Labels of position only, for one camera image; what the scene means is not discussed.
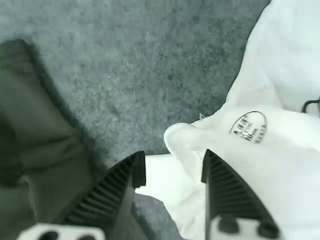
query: printed logo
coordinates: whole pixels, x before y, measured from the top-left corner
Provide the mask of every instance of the printed logo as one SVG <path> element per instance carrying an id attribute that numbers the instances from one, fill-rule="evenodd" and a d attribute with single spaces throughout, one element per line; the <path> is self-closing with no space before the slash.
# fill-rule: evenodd
<path id="1" fill-rule="evenodd" d="M 230 129 L 230 134 L 249 142 L 259 144 L 267 132 L 267 119 L 259 111 L 251 111 L 242 115 Z"/>

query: olive green fabric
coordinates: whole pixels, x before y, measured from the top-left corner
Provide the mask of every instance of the olive green fabric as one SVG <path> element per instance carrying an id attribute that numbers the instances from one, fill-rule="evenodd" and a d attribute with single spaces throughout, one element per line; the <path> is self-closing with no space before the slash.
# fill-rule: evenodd
<path id="1" fill-rule="evenodd" d="M 88 158 L 39 81 L 28 46 L 0 44 L 0 239 L 50 223 L 91 182 Z"/>

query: folded white fabric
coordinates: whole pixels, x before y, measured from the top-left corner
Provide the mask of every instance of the folded white fabric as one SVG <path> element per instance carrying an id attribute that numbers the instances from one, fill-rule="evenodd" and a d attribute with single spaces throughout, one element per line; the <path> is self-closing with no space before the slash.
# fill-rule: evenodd
<path id="1" fill-rule="evenodd" d="M 138 194 L 162 201 L 187 240 L 205 239 L 203 157 L 210 149 L 249 184 L 286 240 L 320 239 L 320 1 L 272 0 L 254 27 L 225 104 L 164 134 Z"/>

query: gray carpet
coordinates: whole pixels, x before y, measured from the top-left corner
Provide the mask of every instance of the gray carpet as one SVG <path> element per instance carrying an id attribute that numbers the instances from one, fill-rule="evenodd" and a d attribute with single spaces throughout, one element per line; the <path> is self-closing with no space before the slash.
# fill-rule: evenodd
<path id="1" fill-rule="evenodd" d="M 0 41 L 24 39 L 93 161 L 166 153 L 163 133 L 213 114 L 269 0 L 0 0 Z M 152 239 L 178 240 L 163 205 L 136 196 Z"/>

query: black cable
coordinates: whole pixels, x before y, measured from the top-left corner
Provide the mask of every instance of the black cable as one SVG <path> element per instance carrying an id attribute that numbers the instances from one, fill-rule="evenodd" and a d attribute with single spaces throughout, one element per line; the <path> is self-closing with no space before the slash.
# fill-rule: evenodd
<path id="1" fill-rule="evenodd" d="M 307 113 L 307 107 L 308 107 L 310 104 L 320 104 L 320 99 L 318 99 L 318 100 L 306 101 L 305 104 L 304 104 L 303 107 L 302 107 L 302 112 L 303 112 L 303 113 Z"/>

